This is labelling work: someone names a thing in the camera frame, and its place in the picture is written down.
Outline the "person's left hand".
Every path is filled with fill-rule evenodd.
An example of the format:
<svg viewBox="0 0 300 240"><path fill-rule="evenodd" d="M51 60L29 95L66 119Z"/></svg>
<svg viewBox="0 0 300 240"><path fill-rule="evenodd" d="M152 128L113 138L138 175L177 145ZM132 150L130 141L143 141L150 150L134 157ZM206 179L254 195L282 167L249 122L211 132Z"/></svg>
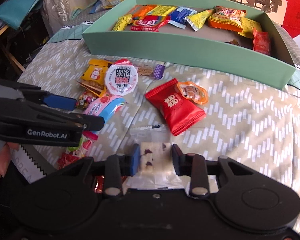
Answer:
<svg viewBox="0 0 300 240"><path fill-rule="evenodd" d="M18 151L19 144L8 142L0 150L0 178L4 177L11 161L11 150Z"/></svg>

